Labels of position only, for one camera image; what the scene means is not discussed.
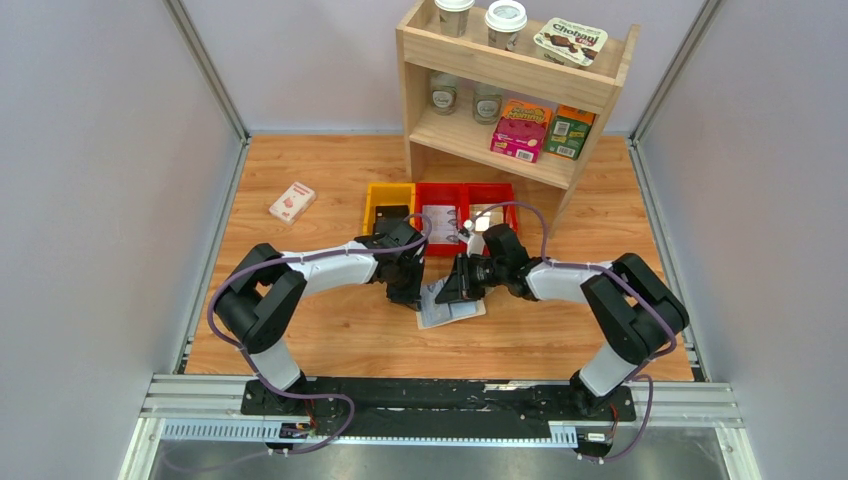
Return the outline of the red plastic bin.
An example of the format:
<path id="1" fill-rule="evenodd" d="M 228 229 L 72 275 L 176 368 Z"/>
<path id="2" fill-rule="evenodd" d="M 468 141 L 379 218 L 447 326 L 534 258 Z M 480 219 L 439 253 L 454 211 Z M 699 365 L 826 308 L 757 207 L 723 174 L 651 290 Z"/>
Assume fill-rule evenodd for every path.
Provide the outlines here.
<path id="1" fill-rule="evenodd" d="M 458 230 L 468 218 L 467 188 L 462 183 L 416 184 L 415 211 L 431 222 L 427 255 L 453 257 L 466 251 Z"/>
<path id="2" fill-rule="evenodd" d="M 462 219 L 471 219 L 473 210 L 483 210 L 491 205 L 513 201 L 514 191 L 509 183 L 466 183 L 462 194 Z M 505 222 L 515 232 L 519 231 L 517 211 L 515 206 L 502 206 L 505 212 Z"/>

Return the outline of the beige card holder wallet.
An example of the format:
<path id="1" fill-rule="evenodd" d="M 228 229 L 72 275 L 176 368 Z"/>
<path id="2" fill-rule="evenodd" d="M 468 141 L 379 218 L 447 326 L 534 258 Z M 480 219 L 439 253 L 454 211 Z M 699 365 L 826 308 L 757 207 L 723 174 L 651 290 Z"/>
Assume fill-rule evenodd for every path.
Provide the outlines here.
<path id="1" fill-rule="evenodd" d="M 486 308 L 483 300 L 477 302 L 465 301 L 448 305 L 450 307 L 450 313 L 446 315 L 423 312 L 421 297 L 421 310 L 416 313 L 418 328 L 420 330 L 435 328 L 486 314 Z"/>

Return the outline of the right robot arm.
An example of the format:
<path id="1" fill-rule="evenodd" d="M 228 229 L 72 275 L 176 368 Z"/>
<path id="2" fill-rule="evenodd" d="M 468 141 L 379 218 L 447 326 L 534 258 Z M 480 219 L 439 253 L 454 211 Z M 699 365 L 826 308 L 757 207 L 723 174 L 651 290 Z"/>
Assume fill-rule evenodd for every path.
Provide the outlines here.
<path id="1" fill-rule="evenodd" d="M 581 417 L 605 411 L 610 394 L 651 359 L 669 352 L 690 323 L 678 297 L 635 253 L 605 264 L 532 257 L 507 224 L 486 230 L 482 253 L 456 256 L 451 274 L 434 292 L 437 305 L 478 301 L 503 286 L 528 301 L 588 305 L 605 342 L 571 378 L 570 403 Z"/>

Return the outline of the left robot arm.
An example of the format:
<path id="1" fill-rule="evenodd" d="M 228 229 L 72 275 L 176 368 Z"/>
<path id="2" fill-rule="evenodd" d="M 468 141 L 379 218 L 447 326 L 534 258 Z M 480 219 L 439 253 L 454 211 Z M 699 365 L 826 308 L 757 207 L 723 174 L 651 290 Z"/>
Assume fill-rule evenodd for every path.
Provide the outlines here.
<path id="1" fill-rule="evenodd" d="M 420 310 L 430 230 L 429 224 L 418 230 L 402 220 L 384 233 L 326 249 L 286 252 L 258 244 L 213 294 L 207 323 L 245 358 L 268 389 L 270 405 L 281 414 L 296 413 L 306 389 L 284 335 L 299 303 L 343 286 L 381 283 L 390 302 Z"/>

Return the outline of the yellow plastic bin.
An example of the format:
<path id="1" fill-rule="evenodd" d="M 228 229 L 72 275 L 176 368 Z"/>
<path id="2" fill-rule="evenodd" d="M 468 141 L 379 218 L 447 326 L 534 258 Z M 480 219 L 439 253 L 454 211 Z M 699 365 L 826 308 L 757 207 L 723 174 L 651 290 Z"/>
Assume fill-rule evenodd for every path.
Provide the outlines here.
<path id="1" fill-rule="evenodd" d="M 381 218 L 404 218 L 415 212 L 414 183 L 372 182 L 366 189 L 362 233 L 370 235 Z"/>

